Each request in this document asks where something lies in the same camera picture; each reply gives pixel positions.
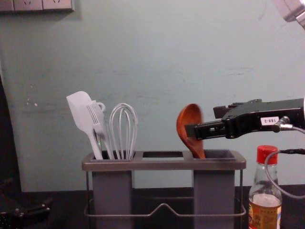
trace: wooden spoon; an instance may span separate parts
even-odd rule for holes
[[[189,104],[179,113],[177,118],[177,132],[183,143],[190,149],[195,158],[205,158],[203,141],[195,137],[187,137],[185,125],[202,123],[202,114],[199,105]]]

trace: gray utensil holder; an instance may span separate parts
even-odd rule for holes
[[[180,218],[194,218],[195,229],[233,229],[234,217],[245,215],[241,188],[240,213],[234,214],[234,175],[243,169],[246,160],[236,151],[205,150],[206,159],[195,159],[190,151],[138,151],[132,160],[95,160],[91,153],[82,162],[87,175],[92,172],[95,215],[85,209],[85,215],[96,219],[96,229],[133,229],[134,218],[149,218],[160,208],[168,208]],[[143,160],[143,158],[180,157],[177,160]],[[193,170],[193,214],[179,214],[167,203],[152,212],[132,214],[133,170]]]

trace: sauce bottle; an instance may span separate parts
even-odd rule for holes
[[[259,146],[257,148],[257,165],[254,184],[249,192],[249,229],[280,229],[282,194],[269,181],[264,162],[274,151],[275,146]],[[272,180],[277,183],[277,155],[270,158],[268,171]]]

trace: red bottle cap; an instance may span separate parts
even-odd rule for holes
[[[265,164],[266,157],[272,152],[278,151],[278,148],[275,146],[259,146],[257,148],[257,162],[260,164]],[[269,165],[277,164],[277,154],[273,155],[268,162]]]

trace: wall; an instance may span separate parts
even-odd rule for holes
[[[72,14],[0,17],[0,56],[23,191],[85,189],[81,160],[90,151],[65,97],[83,90],[111,110],[138,111],[138,150],[182,150],[179,111],[255,98],[305,95],[305,32],[285,23],[270,0],[86,0]],[[305,147],[299,133],[255,133],[205,141],[247,159],[256,147]],[[301,156],[280,156],[282,184],[304,183]],[[138,173],[137,187],[189,186],[191,172]]]

